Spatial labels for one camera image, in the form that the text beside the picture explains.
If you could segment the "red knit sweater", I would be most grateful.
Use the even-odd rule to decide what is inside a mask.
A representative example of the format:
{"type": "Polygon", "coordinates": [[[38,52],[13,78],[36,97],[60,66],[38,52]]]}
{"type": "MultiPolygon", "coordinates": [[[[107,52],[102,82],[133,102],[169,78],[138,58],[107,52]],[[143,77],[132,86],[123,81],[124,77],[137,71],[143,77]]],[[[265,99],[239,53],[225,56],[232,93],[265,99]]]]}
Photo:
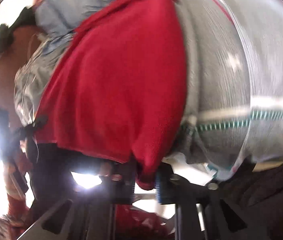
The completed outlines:
{"type": "Polygon", "coordinates": [[[179,130],[187,59],[174,0],[115,0],[83,21],[46,86],[35,137],[126,163],[151,190],[179,130]]]}

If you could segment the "black garment in background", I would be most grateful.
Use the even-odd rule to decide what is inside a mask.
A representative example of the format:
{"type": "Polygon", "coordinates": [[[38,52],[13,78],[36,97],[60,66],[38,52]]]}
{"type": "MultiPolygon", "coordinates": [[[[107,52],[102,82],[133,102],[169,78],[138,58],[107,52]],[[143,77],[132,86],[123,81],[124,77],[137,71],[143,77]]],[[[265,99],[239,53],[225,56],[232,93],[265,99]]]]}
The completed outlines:
{"type": "Polygon", "coordinates": [[[19,27],[28,25],[36,26],[35,13],[32,7],[25,7],[10,27],[5,24],[0,25],[0,54],[13,43],[14,31],[19,27]]]}

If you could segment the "grey patterned bed sheet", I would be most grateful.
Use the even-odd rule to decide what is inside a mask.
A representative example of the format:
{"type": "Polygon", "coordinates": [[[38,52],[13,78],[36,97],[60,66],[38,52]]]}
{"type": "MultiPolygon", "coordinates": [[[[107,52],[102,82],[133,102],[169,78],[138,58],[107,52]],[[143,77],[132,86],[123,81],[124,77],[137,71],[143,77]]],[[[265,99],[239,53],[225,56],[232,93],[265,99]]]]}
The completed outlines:
{"type": "MultiPolygon", "coordinates": [[[[187,108],[171,156],[207,163],[218,180],[245,158],[283,160],[283,0],[178,0],[186,39],[187,108]]],[[[23,124],[73,34],[51,37],[15,77],[23,124]]]]}

